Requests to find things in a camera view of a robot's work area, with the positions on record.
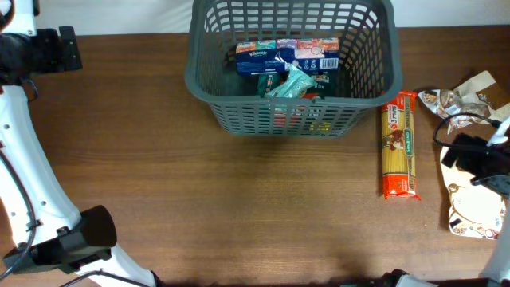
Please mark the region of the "Kleenex tissue multipack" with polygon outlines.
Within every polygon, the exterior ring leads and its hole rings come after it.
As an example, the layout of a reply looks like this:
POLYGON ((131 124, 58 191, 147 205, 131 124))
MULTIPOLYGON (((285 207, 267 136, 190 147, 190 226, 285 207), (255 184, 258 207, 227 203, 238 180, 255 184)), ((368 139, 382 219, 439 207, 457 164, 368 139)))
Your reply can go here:
POLYGON ((305 73, 339 69, 339 39, 280 38, 236 45, 237 73, 242 76, 286 73, 296 66, 305 73))

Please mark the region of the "green Nescafe coffee bag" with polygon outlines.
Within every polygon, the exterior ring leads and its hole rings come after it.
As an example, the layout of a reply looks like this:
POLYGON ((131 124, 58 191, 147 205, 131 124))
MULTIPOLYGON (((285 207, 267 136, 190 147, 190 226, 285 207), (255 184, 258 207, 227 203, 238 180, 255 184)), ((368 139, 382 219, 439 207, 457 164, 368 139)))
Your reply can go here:
MULTIPOLYGON (((333 96, 338 84, 337 72, 312 72, 309 75, 313 78, 317 85, 309 88, 306 92, 301 94, 300 98, 314 100, 316 98, 325 98, 326 96, 333 96)), ((257 95, 262 98, 271 89, 283 84, 288 77, 288 73, 276 73, 276 74, 263 74, 258 77, 257 83, 257 95)), ((298 106, 297 108, 288 108, 285 105, 276 105, 274 108, 274 126, 283 128, 286 125, 286 116, 290 115, 288 123, 289 128, 295 128, 300 121, 301 116, 304 112, 304 106, 298 106)))

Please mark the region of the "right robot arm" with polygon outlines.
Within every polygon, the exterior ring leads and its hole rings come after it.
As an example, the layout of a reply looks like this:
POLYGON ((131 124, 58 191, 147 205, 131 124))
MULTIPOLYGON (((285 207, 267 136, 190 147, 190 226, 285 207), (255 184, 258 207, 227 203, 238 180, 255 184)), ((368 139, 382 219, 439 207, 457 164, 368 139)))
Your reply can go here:
MULTIPOLYGON (((459 167, 473 177, 472 187, 485 187, 491 192, 509 199, 509 119, 489 120, 496 131, 489 140, 461 133, 452 143, 444 143, 433 135, 433 141, 447 149, 441 163, 448 168, 459 167)), ((481 276, 494 285, 509 285, 509 216, 503 221, 502 231, 497 239, 481 276)))

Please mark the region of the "cream Pantree pouch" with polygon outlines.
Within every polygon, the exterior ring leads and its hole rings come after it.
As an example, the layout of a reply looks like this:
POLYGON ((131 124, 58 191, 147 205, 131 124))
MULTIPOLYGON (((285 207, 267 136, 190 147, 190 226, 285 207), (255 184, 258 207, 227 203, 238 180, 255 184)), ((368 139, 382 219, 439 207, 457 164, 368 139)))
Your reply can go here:
POLYGON ((448 227, 452 234, 497 240, 504 225, 508 200, 484 186, 474 186, 472 174, 456 165, 441 164, 441 174, 449 196, 448 227))

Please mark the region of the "light teal snack packet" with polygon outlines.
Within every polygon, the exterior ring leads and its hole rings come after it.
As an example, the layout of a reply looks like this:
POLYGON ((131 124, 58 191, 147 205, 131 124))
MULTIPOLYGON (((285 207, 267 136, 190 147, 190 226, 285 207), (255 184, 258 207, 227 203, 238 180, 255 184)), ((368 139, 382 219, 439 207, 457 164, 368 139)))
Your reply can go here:
POLYGON ((303 92, 309 88, 315 87, 317 82, 308 74, 298 69, 295 65, 290 65, 287 80, 271 89, 265 94, 268 98, 300 98, 303 92))

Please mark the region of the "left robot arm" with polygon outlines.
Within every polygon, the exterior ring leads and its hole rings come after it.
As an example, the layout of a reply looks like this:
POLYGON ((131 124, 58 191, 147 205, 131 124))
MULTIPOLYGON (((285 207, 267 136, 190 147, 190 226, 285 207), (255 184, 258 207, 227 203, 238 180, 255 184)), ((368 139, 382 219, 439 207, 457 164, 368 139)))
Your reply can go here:
POLYGON ((47 73, 82 69, 73 27, 37 29, 38 0, 1 3, 1 201, 15 247, 1 278, 59 269, 100 286, 161 286, 117 242, 104 206, 80 211, 47 160, 29 114, 25 87, 47 73))

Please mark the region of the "brown white snack bag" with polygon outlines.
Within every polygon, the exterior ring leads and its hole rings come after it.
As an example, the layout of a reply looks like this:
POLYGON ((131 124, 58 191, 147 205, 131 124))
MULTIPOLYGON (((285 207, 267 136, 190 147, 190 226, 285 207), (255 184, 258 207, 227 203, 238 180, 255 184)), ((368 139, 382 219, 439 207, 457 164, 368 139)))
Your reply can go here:
POLYGON ((509 93, 485 70, 454 89, 429 89, 418 94, 423 104, 441 118, 475 113, 491 120, 509 117, 509 93))

